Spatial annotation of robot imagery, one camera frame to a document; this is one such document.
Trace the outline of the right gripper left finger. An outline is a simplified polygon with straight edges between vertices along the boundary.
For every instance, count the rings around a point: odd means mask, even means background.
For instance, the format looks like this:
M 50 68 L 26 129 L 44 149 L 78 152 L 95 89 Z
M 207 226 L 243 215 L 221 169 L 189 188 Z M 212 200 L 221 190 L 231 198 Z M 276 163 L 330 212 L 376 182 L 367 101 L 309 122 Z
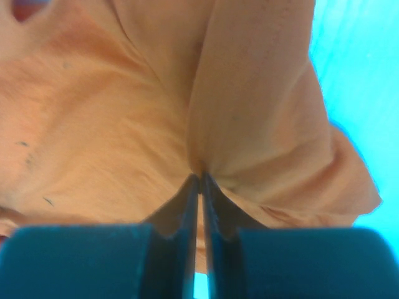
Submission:
M 199 180 L 138 224 L 30 226 L 1 249 L 2 298 L 192 298 Z

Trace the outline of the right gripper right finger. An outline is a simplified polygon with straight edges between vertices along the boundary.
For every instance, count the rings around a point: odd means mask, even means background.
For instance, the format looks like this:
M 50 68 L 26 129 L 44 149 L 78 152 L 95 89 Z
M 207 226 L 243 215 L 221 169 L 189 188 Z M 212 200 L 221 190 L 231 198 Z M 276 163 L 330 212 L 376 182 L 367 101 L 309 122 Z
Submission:
M 211 298 L 397 298 L 398 264 L 370 229 L 272 229 L 201 178 Z

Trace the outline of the orange t shirt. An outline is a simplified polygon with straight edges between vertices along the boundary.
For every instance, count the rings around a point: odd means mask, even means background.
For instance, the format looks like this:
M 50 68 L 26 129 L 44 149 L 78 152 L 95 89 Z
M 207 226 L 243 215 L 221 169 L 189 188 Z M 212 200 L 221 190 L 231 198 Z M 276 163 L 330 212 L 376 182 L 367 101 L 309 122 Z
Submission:
M 314 1 L 2 1 L 1 237 L 138 222 L 206 171 L 272 228 L 381 203 L 327 118 Z

